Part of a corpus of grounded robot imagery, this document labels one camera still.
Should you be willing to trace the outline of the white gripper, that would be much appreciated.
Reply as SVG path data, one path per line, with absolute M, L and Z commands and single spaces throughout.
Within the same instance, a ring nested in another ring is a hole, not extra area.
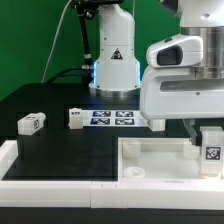
M 141 115 L 146 120 L 184 119 L 191 143 L 200 146 L 202 137 L 194 128 L 194 119 L 224 117 L 224 79 L 196 76 L 196 66 L 203 59 L 202 38 L 172 36 L 151 45 L 146 58 Z

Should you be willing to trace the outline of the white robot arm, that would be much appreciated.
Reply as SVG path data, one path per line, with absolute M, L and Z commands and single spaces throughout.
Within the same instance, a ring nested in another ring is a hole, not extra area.
M 140 90 L 140 113 L 153 131 L 168 119 L 224 117 L 224 0 L 159 0 L 180 18 L 180 33 L 147 49 L 148 67 L 134 55 L 134 20 L 100 3 L 100 56 L 90 91 L 108 97 Z

